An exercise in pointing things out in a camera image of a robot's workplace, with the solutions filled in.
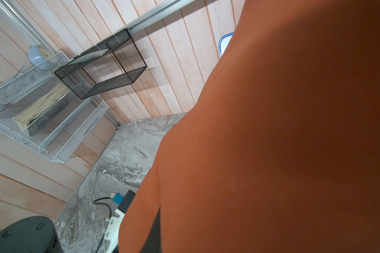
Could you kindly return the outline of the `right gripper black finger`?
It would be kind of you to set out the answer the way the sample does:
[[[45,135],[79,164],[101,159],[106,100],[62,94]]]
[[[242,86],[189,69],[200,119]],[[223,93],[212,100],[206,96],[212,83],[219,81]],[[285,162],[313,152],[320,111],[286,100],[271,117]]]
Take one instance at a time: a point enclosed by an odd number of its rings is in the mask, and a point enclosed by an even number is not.
[[[160,209],[140,253],[161,253]]]

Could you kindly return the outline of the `rust brown skirt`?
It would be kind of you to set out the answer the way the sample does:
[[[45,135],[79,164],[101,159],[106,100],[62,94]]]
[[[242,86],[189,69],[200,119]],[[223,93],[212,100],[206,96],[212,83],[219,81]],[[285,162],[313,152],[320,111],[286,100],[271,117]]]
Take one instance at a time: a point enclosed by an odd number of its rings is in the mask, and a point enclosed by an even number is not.
[[[380,253],[380,1],[246,1],[121,223],[140,253]]]

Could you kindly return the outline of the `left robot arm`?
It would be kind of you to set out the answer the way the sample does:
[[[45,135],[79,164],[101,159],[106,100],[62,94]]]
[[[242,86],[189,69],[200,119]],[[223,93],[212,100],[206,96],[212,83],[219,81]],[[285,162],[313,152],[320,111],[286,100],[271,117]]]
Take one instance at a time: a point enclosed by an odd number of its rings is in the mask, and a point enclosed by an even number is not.
[[[54,223],[44,216],[19,220],[0,231],[0,253],[62,253]]]

